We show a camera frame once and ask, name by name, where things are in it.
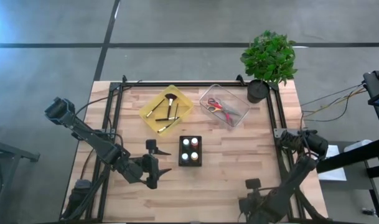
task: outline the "red scissors handle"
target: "red scissors handle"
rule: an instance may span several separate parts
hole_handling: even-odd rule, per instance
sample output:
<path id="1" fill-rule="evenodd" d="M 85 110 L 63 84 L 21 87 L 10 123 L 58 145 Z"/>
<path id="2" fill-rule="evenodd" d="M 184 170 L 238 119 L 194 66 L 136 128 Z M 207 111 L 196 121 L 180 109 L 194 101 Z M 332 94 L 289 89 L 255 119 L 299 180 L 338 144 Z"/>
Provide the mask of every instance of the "red scissors handle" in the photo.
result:
<path id="1" fill-rule="evenodd" d="M 231 116 L 229 116 L 229 114 L 226 113 L 226 112 L 225 112 L 225 116 L 227 117 L 227 122 L 228 122 L 228 124 L 230 124 L 230 125 L 233 126 L 233 121 L 232 121 L 232 119 L 231 119 Z"/>
<path id="2" fill-rule="evenodd" d="M 207 103 L 208 103 L 209 105 L 212 105 L 212 106 L 218 108 L 218 109 L 222 109 L 222 105 L 219 104 L 219 103 L 218 103 L 216 100 L 214 100 L 213 98 L 209 98 L 208 101 L 207 101 Z"/>

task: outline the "small bottle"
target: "small bottle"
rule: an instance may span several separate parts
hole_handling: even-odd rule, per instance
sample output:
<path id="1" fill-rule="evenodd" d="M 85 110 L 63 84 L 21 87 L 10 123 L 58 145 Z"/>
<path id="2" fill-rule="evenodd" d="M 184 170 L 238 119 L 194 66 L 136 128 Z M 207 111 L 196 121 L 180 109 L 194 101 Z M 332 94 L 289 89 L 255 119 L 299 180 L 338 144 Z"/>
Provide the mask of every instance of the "small bottle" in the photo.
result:
<path id="1" fill-rule="evenodd" d="M 199 157 L 199 156 L 197 155 L 196 152 L 193 152 L 193 153 L 190 155 L 190 158 L 193 159 L 194 161 L 196 161 L 198 157 Z"/>
<path id="2" fill-rule="evenodd" d="M 181 155 L 181 158 L 182 158 L 183 161 L 188 160 L 188 154 L 183 153 L 183 154 Z"/>
<path id="3" fill-rule="evenodd" d="M 191 140 L 191 143 L 192 143 L 192 146 L 193 147 L 197 147 L 197 145 L 198 145 L 198 141 L 197 141 L 197 138 L 193 138 L 192 140 Z"/>
<path id="4" fill-rule="evenodd" d="M 182 141 L 182 143 L 183 143 L 184 146 L 189 146 L 189 140 L 188 139 L 184 139 Z"/>

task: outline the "metal stand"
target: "metal stand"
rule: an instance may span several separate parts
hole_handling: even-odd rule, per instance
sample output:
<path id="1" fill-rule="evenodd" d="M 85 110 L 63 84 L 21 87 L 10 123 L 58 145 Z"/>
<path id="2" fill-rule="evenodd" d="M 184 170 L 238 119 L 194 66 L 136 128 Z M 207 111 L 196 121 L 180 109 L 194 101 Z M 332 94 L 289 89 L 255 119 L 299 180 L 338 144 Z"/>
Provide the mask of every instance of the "metal stand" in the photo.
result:
<path id="1" fill-rule="evenodd" d="M 320 161 L 317 166 L 318 173 L 334 170 L 354 164 L 356 162 L 366 161 L 379 156 L 379 140 L 371 142 L 362 147 L 358 147 L 349 152 L 341 153 L 337 156 L 330 157 L 323 161 Z"/>
<path id="2" fill-rule="evenodd" d="M 39 160 L 39 157 L 40 154 L 33 154 L 31 152 L 27 152 L 25 150 L 18 149 L 16 147 L 9 146 L 0 142 L 0 160 L 10 160 L 11 163 L 9 165 L 8 170 L 0 170 L 0 172 L 2 172 L 4 176 L 3 180 L 0 180 L 0 210 L 2 210 L 4 198 L 12 184 L 12 180 L 14 178 L 14 174 L 17 169 L 19 159 L 26 158 L 29 159 L 31 162 L 37 162 Z"/>

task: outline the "yellow plastic tray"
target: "yellow plastic tray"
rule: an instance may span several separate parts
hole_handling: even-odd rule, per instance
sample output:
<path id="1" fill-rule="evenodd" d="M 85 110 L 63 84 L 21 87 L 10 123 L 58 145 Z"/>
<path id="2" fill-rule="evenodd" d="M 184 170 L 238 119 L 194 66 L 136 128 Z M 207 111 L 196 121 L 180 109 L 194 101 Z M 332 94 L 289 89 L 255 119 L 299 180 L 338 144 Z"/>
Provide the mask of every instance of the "yellow plastic tray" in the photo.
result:
<path id="1" fill-rule="evenodd" d="M 172 93 L 175 96 L 177 96 L 177 99 L 175 99 L 172 102 L 171 105 L 171 111 L 170 111 L 170 117 L 174 117 L 175 115 L 175 109 L 177 108 L 177 102 L 179 103 L 178 111 L 177 111 L 177 117 L 179 117 L 175 122 L 174 120 L 170 121 L 158 121 L 156 122 L 155 119 L 159 118 L 166 118 L 167 117 L 167 110 L 169 108 L 169 100 L 166 99 L 164 95 Z M 159 104 L 163 99 L 165 99 L 154 111 L 153 113 L 147 118 L 146 115 L 157 105 Z M 153 131 L 157 133 L 158 130 L 161 128 L 173 123 L 168 128 L 166 128 L 164 131 L 157 133 L 160 136 L 165 136 L 168 132 L 171 131 L 171 129 L 176 126 L 178 123 L 182 121 L 182 118 L 187 116 L 190 113 L 190 110 L 194 107 L 194 103 L 192 100 L 187 98 L 184 94 L 179 91 L 177 87 L 174 85 L 168 86 L 165 90 L 163 90 L 160 94 L 158 94 L 153 100 L 151 100 L 147 105 L 145 105 L 143 108 L 139 110 L 139 115 L 142 117 L 142 119 L 151 127 Z"/>

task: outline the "butcher block tabletop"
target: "butcher block tabletop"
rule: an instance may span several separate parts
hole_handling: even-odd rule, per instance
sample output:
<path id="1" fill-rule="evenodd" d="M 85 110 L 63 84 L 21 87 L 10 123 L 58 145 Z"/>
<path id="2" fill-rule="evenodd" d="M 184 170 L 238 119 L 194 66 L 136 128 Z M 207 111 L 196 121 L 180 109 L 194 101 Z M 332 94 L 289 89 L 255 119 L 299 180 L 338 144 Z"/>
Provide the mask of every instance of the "butcher block tabletop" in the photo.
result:
<path id="1" fill-rule="evenodd" d="M 90 101 L 108 96 L 109 85 L 110 82 L 94 82 Z M 200 108 L 199 99 L 207 88 L 178 87 L 193 101 L 194 107 L 164 137 L 157 135 L 138 115 L 138 111 L 165 87 L 132 87 L 124 92 L 117 128 L 118 134 L 123 137 L 124 148 L 131 153 L 131 157 L 141 157 L 147 153 L 145 141 L 156 139 L 160 150 L 171 153 L 171 156 L 155 155 L 159 159 L 159 168 L 172 170 L 160 178 L 155 190 L 140 183 L 128 184 L 121 174 L 111 172 L 104 222 L 244 222 L 243 215 L 238 219 L 238 198 L 246 197 L 249 192 L 245 180 L 259 178 L 261 187 L 276 187 L 281 183 L 266 100 L 251 104 L 246 99 L 245 87 L 225 87 L 251 107 L 235 129 L 227 130 Z M 288 128 L 299 128 L 301 108 L 294 82 L 288 81 L 286 86 L 280 85 L 279 89 Z M 278 109 L 274 97 L 272 99 L 279 126 Z M 115 103 L 112 103 L 111 119 L 114 106 Z M 86 124 L 93 129 L 101 129 L 105 107 L 106 100 L 91 104 L 85 116 Z M 178 166 L 179 136 L 202 136 L 201 167 Z M 91 146 L 80 141 L 65 207 L 91 150 Z M 93 155 L 85 170 L 84 179 L 91 180 L 94 164 Z M 316 170 L 308 175 L 301 190 L 318 212 L 327 217 Z M 95 197 L 94 217 L 98 211 L 99 199 L 100 190 Z"/>

